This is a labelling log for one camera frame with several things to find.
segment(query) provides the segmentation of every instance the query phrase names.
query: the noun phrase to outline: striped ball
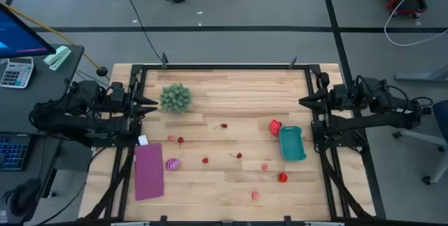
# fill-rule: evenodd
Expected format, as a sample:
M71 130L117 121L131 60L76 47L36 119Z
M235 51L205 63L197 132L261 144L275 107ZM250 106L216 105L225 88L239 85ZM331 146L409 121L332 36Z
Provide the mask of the striped ball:
M181 163L178 159L169 159L167 160L167 170L176 170L179 168Z

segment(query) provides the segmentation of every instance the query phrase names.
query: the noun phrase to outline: teal tray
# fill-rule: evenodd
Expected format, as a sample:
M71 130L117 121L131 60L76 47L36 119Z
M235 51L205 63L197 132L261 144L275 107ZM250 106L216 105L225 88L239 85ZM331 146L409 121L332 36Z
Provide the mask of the teal tray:
M287 126L280 129L281 154L285 161L299 161L307 158L302 142L302 129Z

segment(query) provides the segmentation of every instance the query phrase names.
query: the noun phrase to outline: pink towel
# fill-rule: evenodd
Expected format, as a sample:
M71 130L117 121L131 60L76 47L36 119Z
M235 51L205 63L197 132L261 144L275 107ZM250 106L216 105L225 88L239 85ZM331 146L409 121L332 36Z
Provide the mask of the pink towel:
M162 144L154 143L135 148L135 199L163 195Z

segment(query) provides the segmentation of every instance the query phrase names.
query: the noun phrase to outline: wooden tabletop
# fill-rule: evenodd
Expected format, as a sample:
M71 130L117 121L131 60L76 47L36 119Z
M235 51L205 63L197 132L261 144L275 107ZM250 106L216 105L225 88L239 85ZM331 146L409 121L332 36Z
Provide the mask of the wooden tabletop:
M342 83L337 64L320 65L332 84ZM116 64L111 81L127 86L131 67ZM287 215L293 220L330 219L319 155L313 150L312 112L298 104L299 98L308 95L303 71L149 71L144 95L158 101L162 88L173 83L190 88L192 108L180 116L163 111L148 114L142 134L150 143L162 144L164 163L176 158L181 166L164 171L163 197L139 202L132 170L126 220L159 220L161 215L168 220L194 221L273 221ZM306 160L283 160L278 137L268 131L273 119L302 128ZM227 128L219 127L222 123ZM169 135L182 136L185 141L168 141ZM337 150L347 188L367 212L375 214L361 156L348 148ZM115 151L106 149L92 163L79 216L90 212L109 186ZM237 153L241 159L232 157ZM203 157L209 158L208 164L202 163ZM261 169L262 164L268 165L267 171ZM277 181L282 171L288 174L286 183ZM333 189L341 216L339 194ZM120 191L115 195L113 214L118 210ZM252 192L260 198L252 200Z

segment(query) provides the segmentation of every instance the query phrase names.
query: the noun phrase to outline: computer monitor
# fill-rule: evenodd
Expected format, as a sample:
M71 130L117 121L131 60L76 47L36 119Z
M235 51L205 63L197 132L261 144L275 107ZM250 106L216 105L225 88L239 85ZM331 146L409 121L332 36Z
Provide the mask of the computer monitor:
M55 53L50 44L0 3L0 59Z

